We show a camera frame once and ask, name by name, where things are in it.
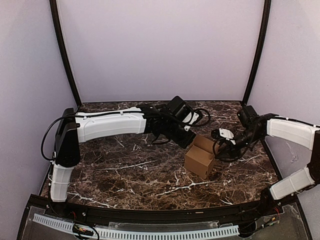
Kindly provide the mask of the brown cardboard box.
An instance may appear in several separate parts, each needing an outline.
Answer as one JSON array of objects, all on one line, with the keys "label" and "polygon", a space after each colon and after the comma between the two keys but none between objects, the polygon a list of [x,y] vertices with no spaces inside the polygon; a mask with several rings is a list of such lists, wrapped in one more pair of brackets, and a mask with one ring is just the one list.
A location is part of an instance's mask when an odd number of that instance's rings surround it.
[{"label": "brown cardboard box", "polygon": [[196,135],[186,154],[184,155],[184,168],[202,179],[207,179],[214,167],[215,152],[218,152],[219,144],[202,135]]}]

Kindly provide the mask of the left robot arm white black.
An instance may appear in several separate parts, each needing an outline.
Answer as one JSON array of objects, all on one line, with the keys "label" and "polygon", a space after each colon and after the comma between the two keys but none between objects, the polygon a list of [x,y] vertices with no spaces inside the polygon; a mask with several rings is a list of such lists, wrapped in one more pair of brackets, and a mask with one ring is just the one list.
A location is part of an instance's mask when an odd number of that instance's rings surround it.
[{"label": "left robot arm white black", "polygon": [[198,110],[179,96],[166,104],[139,104],[114,111],[84,113],[65,109],[53,122],[58,127],[52,156],[44,157],[53,165],[49,190],[51,210],[60,218],[67,218],[71,213],[65,201],[72,172],[81,160],[80,143],[125,134],[153,134],[156,138],[163,135],[168,142],[185,149],[196,136],[191,128],[201,118]]}]

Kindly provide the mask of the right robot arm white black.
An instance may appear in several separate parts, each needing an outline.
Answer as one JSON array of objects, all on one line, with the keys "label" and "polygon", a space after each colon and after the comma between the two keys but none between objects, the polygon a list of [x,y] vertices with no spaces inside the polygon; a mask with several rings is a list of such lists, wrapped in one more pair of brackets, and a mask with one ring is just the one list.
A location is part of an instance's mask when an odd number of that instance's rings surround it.
[{"label": "right robot arm white black", "polygon": [[244,106],[237,112],[244,128],[238,134],[226,128],[211,131],[215,140],[212,146],[214,158],[225,163],[240,160],[258,141],[266,137],[284,140],[286,144],[299,145],[310,152],[306,166],[291,175],[264,188],[255,213],[266,217],[282,199],[312,189],[320,183],[320,127],[316,124],[280,116],[274,113],[259,115],[251,106]]}]

